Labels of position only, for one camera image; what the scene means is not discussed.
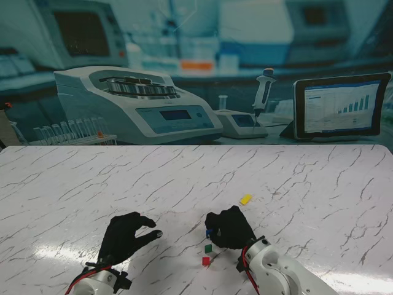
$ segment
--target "tablet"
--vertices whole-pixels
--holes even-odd
[[[296,139],[378,135],[389,73],[294,83]]]

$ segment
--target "yellow block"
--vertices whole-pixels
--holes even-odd
[[[243,199],[240,200],[240,204],[242,205],[247,204],[248,202],[250,202],[251,198],[252,198],[251,195],[245,195]]]

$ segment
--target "tablet screen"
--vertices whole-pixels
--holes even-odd
[[[305,87],[305,133],[372,128],[380,80]]]

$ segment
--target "red cable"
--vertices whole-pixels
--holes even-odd
[[[259,295],[258,286],[257,286],[256,282],[254,281],[254,278],[251,276],[250,272],[247,270],[248,265],[247,265],[247,261],[246,261],[246,257],[245,257],[247,248],[248,248],[247,246],[244,247],[244,249],[242,250],[242,253],[241,253],[242,258],[243,258],[243,264],[244,264],[244,266],[246,268],[246,274],[248,276],[248,279],[250,279],[250,281],[251,281],[251,283],[252,283],[252,285],[253,285],[253,287],[255,289],[255,292],[257,292],[257,294]]]
[[[68,295],[68,294],[71,292],[72,287],[74,287],[74,286],[76,285],[76,283],[78,283],[79,281],[81,281],[81,280],[83,280],[84,278],[87,278],[87,277],[89,277],[89,276],[91,276],[91,275],[94,275],[95,273],[100,272],[100,271],[102,271],[102,270],[110,269],[111,267],[112,267],[111,265],[110,265],[110,266],[105,266],[105,267],[103,267],[102,269],[93,270],[93,271],[91,271],[91,272],[85,273],[85,274],[82,275],[80,278],[78,278],[74,283],[72,283],[72,284],[70,285],[70,287],[68,287],[68,289],[67,289],[65,295]]]

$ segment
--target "green block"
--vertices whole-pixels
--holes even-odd
[[[206,254],[208,254],[208,253],[210,253],[210,252],[213,252],[213,247],[212,247],[212,245],[210,244],[210,245],[206,245],[205,247],[204,247],[204,252],[206,253]]]

